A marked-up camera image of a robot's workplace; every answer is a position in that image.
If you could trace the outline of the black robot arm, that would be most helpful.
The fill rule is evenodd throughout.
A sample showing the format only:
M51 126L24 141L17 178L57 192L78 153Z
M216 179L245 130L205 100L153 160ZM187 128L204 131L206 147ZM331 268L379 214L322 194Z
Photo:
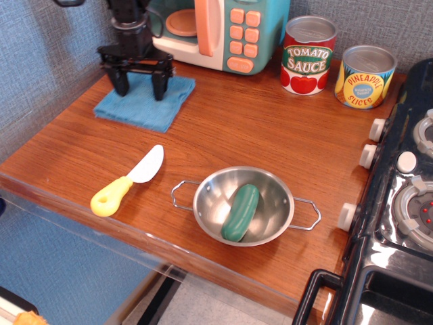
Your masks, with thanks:
M108 1L117 43L97 49L105 70L118 95L129 91L127 74L151 76L154 98L161 101L173 76L173 56L154 46L151 10L148 1Z

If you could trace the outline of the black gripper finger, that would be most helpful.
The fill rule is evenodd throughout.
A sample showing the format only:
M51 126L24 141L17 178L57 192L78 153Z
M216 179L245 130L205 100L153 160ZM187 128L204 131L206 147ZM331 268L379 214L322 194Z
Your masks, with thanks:
M154 98L156 101L163 100L164 94L168 87L169 76L163 72L154 72L152 74L152 85L154 90Z
M129 91L127 73L117 68L109 68L107 69L107 75L116 93L120 96L125 96Z

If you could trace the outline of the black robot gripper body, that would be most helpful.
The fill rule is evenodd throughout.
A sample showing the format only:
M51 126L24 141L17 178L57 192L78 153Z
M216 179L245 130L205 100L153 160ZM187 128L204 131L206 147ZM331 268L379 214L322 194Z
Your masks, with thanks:
M112 21L116 42L97 49L101 66L111 77L128 72L173 76L173 57L153 44L153 34L146 21Z

